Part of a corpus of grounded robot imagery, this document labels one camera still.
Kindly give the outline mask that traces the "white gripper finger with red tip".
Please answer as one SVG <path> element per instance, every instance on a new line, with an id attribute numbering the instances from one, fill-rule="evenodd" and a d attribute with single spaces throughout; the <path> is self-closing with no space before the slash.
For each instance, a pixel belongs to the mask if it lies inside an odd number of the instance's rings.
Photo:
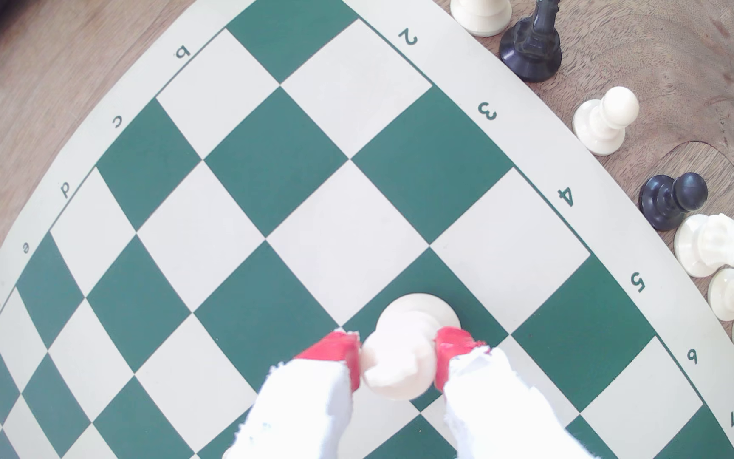
<path id="1" fill-rule="evenodd" d="M 435 387 L 457 458 L 592 458 L 505 353 L 460 328 L 435 335 Z"/>
<path id="2" fill-rule="evenodd" d="M 361 383 L 357 331 L 336 329 L 271 368 L 223 458 L 337 458 Z"/>

